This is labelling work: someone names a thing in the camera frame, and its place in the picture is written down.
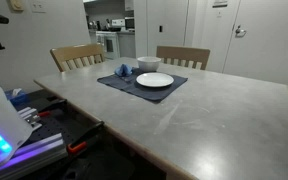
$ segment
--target gray tabletop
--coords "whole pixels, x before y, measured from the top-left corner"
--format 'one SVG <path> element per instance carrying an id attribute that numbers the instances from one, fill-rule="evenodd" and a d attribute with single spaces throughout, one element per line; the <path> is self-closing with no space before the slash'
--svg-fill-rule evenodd
<path id="1" fill-rule="evenodd" d="M 159 104 L 98 83 L 121 58 L 35 82 L 199 179 L 288 179 L 286 85 L 161 64 L 188 81 Z"/>

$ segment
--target door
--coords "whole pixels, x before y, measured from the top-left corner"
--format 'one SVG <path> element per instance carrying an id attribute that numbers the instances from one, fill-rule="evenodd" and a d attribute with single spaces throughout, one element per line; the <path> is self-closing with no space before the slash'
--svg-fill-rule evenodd
<path id="1" fill-rule="evenodd" d="M 288 1 L 241 0 L 224 73 L 288 85 Z"/>
<path id="2" fill-rule="evenodd" d="M 184 46 L 188 0 L 147 0 L 148 55 L 158 45 Z"/>

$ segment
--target chair backrest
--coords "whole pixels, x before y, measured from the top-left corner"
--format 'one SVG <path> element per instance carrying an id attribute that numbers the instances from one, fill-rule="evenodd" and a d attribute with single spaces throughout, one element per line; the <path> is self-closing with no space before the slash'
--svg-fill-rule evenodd
<path id="1" fill-rule="evenodd" d="M 50 52 L 61 72 L 105 61 L 102 46 L 99 44 L 61 47 L 51 49 Z"/>
<path id="2" fill-rule="evenodd" d="M 173 47 L 173 46 L 157 46 L 156 56 L 162 58 L 164 63 L 175 64 L 178 66 L 189 67 L 196 69 L 197 63 L 201 63 L 201 69 L 205 70 L 210 50 L 197 49 L 187 47 Z"/>

